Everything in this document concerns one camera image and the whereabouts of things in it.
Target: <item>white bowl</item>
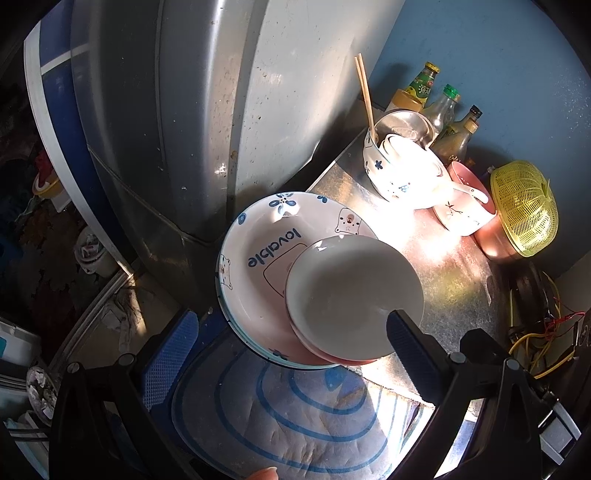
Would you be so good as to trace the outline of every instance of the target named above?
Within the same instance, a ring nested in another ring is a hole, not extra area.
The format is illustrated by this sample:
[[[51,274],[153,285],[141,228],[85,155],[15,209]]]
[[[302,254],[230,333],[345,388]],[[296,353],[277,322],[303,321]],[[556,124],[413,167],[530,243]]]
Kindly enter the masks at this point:
[[[375,238],[350,209],[303,192],[280,193],[250,205],[228,230],[216,270],[219,303],[234,332],[267,360],[301,369],[335,365],[298,340],[284,290],[298,255],[338,233]]]
[[[403,309],[418,325],[424,307],[421,282],[400,252],[350,235],[307,248],[291,267],[285,300],[292,322],[312,345],[353,361],[393,353],[388,314]]]
[[[326,352],[323,352],[319,348],[316,348],[312,345],[308,339],[302,335],[302,333],[297,329],[297,327],[291,322],[291,328],[294,331],[296,337],[299,338],[300,342],[313,354],[319,356],[320,358],[324,358],[324,360],[331,362],[333,364],[345,365],[346,367],[360,367],[361,365],[367,365],[372,362],[375,362],[376,359],[373,360],[365,360],[361,362],[356,362],[354,360],[345,360],[344,358],[338,358],[336,356],[329,355]]]
[[[414,210],[439,201],[437,187],[451,181],[449,173],[429,149],[408,138],[388,134],[378,148],[368,133],[363,166],[371,183],[386,200],[398,199]]]

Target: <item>bottle label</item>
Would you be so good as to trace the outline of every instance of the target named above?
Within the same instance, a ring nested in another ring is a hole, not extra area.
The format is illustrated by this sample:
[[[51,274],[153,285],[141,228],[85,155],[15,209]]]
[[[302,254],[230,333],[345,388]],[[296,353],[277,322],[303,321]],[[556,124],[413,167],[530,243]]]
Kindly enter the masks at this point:
[[[408,86],[405,92],[415,97],[423,106],[427,102],[427,97],[431,93],[433,79],[426,73],[419,73],[417,77]]]

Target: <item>yellow plastic basket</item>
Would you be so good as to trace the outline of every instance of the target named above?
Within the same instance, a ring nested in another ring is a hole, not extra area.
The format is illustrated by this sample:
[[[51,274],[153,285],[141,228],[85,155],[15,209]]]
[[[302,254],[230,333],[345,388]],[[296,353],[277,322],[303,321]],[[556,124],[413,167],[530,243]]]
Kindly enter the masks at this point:
[[[507,237],[524,257],[547,247],[558,231],[550,182],[530,162],[517,160],[493,170],[491,193]]]

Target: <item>screw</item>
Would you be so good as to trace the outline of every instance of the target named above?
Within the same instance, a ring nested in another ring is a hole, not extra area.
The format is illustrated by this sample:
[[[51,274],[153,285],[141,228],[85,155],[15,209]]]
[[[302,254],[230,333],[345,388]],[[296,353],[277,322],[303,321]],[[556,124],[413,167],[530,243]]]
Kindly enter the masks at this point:
[[[455,364],[463,364],[466,362],[466,355],[462,352],[452,352],[449,354],[449,359]]]
[[[519,362],[517,360],[513,360],[512,358],[509,358],[509,360],[507,360],[507,366],[512,370],[519,370],[521,368]]]
[[[119,365],[121,365],[122,367],[127,367],[128,365],[131,365],[132,363],[134,363],[135,360],[135,355],[133,355],[132,353],[124,353],[123,355],[121,355],[119,357],[119,360],[117,360],[117,363]]]

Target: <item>chopsticks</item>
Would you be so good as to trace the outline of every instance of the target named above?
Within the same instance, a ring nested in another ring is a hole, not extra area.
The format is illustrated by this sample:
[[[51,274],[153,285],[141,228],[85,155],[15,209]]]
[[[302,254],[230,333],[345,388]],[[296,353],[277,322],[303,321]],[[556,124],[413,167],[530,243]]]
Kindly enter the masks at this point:
[[[369,132],[374,141],[377,143],[378,136],[375,132],[374,113],[371,109],[371,98],[369,97],[368,79],[365,75],[365,65],[363,65],[363,57],[361,56],[361,53],[358,53],[355,56],[355,66],[357,67],[357,75],[359,75],[359,83],[361,83],[361,91],[363,92],[363,101],[365,102],[365,109],[368,114]]]

